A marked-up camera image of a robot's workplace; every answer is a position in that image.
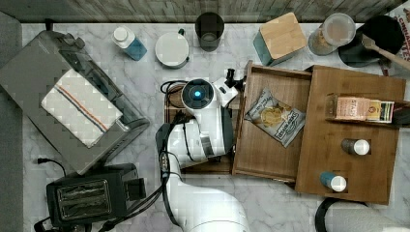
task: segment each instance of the wooden tray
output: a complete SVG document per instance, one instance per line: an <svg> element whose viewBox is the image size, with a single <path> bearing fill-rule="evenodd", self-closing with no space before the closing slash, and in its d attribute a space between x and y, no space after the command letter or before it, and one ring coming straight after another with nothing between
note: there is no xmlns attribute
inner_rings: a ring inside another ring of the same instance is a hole
<svg viewBox="0 0 410 232"><path fill-rule="evenodd" d="M398 129L326 121L325 97L330 93L345 93L404 102L405 86L403 79L314 66L296 191L388 204ZM340 147L344 138L371 141L371 154L362 157L346 154ZM324 187L319 179L323 171L343 176L347 189L333 192Z"/></svg>
<svg viewBox="0 0 410 232"><path fill-rule="evenodd" d="M182 110L186 113L189 117L192 117L187 110L182 105L181 100L181 91L184 88L184 85L176 85L170 89L170 92L176 91L174 94L169 96L170 102L174 105L178 106L175 107L170 104L169 101L164 101L164 121L166 123L172 122L176 113L179 110ZM228 108L232 110L232 126L234 129L234 136L236 140L237 136L237 124L238 124L238 114L240 110L240 100L241 100L242 92L229 104ZM209 159L208 162L204 162L195 166L187 167L182 169L183 173L191 173L191 174L199 174L199 173L207 173L207 174L231 174L232 173L232 165L233 165L233 154L229 153L225 156L221 156L215 159Z"/></svg>
<svg viewBox="0 0 410 232"><path fill-rule="evenodd" d="M303 132L287 148L272 136L243 120L264 87L269 87L278 100L306 112L311 73L254 65L247 66L247 84L239 118L236 155L232 174L247 174L284 182L296 181Z"/></svg>

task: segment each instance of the striped towel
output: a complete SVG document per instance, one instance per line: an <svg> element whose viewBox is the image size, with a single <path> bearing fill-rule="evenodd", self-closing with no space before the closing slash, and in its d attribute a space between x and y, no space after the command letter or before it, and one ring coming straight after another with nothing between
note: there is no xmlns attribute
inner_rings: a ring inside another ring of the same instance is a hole
<svg viewBox="0 0 410 232"><path fill-rule="evenodd" d="M123 114L80 73L66 72L42 100L42 107L88 148Z"/></svg>

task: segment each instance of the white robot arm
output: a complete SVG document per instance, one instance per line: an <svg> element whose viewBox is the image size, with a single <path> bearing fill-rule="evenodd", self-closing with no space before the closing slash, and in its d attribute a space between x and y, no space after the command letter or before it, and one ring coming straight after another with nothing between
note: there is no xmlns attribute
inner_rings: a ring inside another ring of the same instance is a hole
<svg viewBox="0 0 410 232"><path fill-rule="evenodd" d="M232 148L232 123L224 106L228 97L233 99L236 94L223 82L190 81L182 100L196 120L164 124L156 134L161 174L167 179L162 193L165 207L171 220L185 232L250 231L245 210L235 197L221 190L187 185L180 172L181 167L225 155Z"/></svg>

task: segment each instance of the chip bag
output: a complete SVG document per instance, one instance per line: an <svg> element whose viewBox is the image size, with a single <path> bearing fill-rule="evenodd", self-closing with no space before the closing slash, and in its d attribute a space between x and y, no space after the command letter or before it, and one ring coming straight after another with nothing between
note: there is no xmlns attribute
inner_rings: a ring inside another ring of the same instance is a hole
<svg viewBox="0 0 410 232"><path fill-rule="evenodd" d="M264 88L259 99L245 115L245 120L267 132L285 148L305 125L306 113L275 99L268 88Z"/></svg>

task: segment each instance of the wooden block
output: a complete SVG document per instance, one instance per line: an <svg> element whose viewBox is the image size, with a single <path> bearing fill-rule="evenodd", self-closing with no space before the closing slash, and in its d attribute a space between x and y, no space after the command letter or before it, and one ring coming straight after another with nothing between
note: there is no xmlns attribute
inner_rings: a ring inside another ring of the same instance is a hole
<svg viewBox="0 0 410 232"><path fill-rule="evenodd" d="M253 44L262 64L272 66L305 47L307 39L296 16L288 13L263 24Z"/></svg>

